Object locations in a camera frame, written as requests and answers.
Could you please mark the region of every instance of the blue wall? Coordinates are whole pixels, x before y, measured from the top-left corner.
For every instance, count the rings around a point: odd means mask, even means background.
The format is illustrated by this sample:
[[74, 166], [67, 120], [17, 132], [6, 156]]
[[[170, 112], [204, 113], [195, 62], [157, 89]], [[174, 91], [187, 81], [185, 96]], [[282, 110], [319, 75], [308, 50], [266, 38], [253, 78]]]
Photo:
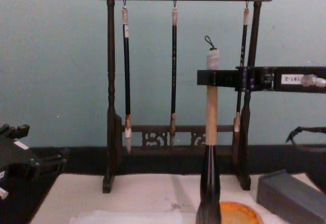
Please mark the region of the blue wall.
[[[263, 3], [257, 66], [320, 66], [326, 58], [325, 0]], [[169, 124], [171, 2], [127, 2], [133, 124]], [[116, 2], [116, 111], [124, 120], [122, 2]], [[209, 35], [221, 69], [239, 64], [244, 3], [178, 2], [177, 124], [205, 123]], [[0, 124], [30, 124], [29, 146], [105, 146], [106, 2], [0, 0]], [[231, 124], [236, 93], [219, 89], [219, 123]], [[297, 126], [325, 125], [325, 95], [253, 93], [250, 144], [283, 144]], [[230, 144], [221, 133], [219, 144]], [[188, 144], [188, 135], [177, 143]], [[322, 137], [301, 137], [303, 143]], [[140, 143], [140, 136], [133, 141]]]

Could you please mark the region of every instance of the white tablecloth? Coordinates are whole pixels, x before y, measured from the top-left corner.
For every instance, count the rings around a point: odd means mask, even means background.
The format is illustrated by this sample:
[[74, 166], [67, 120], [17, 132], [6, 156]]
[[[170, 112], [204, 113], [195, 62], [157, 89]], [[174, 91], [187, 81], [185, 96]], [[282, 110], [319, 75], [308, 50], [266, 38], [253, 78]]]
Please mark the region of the white tablecloth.
[[[306, 175], [294, 175], [313, 185]], [[243, 191], [235, 176], [221, 176], [221, 201], [236, 201], [253, 207], [265, 224], [274, 218], [256, 203], [259, 176], [251, 176], [250, 191]], [[117, 176], [110, 194], [102, 193], [103, 176], [60, 175], [32, 224], [68, 224], [82, 212], [102, 210], [128, 213], [189, 213], [194, 215], [200, 203], [200, 176], [128, 175]]]

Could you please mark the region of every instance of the label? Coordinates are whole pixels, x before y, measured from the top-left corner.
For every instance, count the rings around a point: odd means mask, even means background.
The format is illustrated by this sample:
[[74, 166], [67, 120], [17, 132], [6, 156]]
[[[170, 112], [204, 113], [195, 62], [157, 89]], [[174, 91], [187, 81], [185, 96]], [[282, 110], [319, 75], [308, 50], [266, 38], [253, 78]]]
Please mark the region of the label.
[[302, 74], [282, 74], [281, 84], [301, 85]]
[[20, 141], [15, 141], [14, 144], [21, 147], [24, 150], [29, 149], [25, 144], [21, 143]]
[[124, 37], [129, 38], [129, 25], [124, 25]]

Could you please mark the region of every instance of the light wooden brush handle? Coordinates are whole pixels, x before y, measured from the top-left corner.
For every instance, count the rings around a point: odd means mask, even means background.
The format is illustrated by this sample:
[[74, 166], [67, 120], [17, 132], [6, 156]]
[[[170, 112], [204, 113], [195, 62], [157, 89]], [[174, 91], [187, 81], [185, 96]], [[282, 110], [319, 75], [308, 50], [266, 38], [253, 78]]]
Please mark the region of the light wooden brush handle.
[[218, 119], [218, 88], [207, 86], [206, 100], [206, 144], [216, 145], [216, 129]]

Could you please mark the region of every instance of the orange dish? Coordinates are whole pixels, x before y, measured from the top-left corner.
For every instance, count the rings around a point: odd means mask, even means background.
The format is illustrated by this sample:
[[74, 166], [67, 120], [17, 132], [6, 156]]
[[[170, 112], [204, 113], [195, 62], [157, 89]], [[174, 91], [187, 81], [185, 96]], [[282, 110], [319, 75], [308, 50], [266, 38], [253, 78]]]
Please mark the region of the orange dish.
[[247, 205], [220, 202], [222, 224], [264, 224], [260, 215]]

